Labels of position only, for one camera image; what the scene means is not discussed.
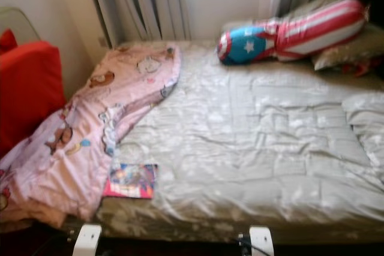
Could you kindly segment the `colourful comic book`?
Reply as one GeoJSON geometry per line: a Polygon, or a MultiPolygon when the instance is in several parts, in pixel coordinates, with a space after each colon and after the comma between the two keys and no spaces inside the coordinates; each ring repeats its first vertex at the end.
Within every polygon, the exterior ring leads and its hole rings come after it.
{"type": "Polygon", "coordinates": [[[104,197],[152,199],[157,164],[113,164],[104,187],[104,197]]]}

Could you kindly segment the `large red pillow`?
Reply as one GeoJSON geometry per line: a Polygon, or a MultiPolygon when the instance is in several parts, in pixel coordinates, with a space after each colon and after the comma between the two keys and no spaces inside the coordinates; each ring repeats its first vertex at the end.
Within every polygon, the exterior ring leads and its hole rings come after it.
{"type": "Polygon", "coordinates": [[[0,44],[0,155],[65,105],[61,57],[44,41],[0,44]]]}

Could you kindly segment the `pink cartoon blanket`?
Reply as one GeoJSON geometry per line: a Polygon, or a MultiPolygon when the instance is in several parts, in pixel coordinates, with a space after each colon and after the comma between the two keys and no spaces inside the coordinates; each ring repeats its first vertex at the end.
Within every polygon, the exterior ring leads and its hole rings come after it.
{"type": "Polygon", "coordinates": [[[108,51],[69,102],[2,158],[0,231],[92,220],[119,141],[173,91],[181,56],[172,43],[108,51]]]}

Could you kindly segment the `grey floral bed sheet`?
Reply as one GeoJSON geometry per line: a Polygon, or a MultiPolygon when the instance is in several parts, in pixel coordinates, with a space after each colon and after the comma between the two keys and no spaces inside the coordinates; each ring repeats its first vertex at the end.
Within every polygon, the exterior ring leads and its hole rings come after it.
{"type": "Polygon", "coordinates": [[[212,42],[179,47],[175,89],[115,155],[157,164],[154,196],[104,198],[105,235],[228,242],[258,225],[280,244],[384,242],[384,182],[342,109],[383,80],[307,61],[223,66],[212,42]]]}

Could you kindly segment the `red white blue bolster pillow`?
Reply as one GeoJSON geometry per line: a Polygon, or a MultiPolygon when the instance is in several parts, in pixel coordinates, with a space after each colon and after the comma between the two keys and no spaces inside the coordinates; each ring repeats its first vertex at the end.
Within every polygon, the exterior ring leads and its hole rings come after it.
{"type": "Polygon", "coordinates": [[[367,9],[359,0],[338,0],[293,20],[269,20],[229,29],[216,53],[229,66],[275,58],[298,61],[351,41],[367,25],[367,9]]]}

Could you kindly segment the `large grey floral pillow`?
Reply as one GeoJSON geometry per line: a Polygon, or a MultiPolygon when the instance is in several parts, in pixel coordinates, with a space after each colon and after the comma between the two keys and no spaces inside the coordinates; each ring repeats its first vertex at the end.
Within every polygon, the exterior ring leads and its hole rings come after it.
{"type": "Polygon", "coordinates": [[[384,92],[351,95],[342,109],[377,177],[384,182],[384,92]]]}

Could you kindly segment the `red fabric item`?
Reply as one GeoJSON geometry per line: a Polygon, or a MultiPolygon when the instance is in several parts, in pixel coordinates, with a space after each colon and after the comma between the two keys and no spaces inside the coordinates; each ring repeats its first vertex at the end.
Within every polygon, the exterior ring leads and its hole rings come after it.
{"type": "Polygon", "coordinates": [[[354,76],[364,76],[367,73],[376,72],[377,69],[384,67],[384,56],[356,61],[349,66],[354,76]]]}

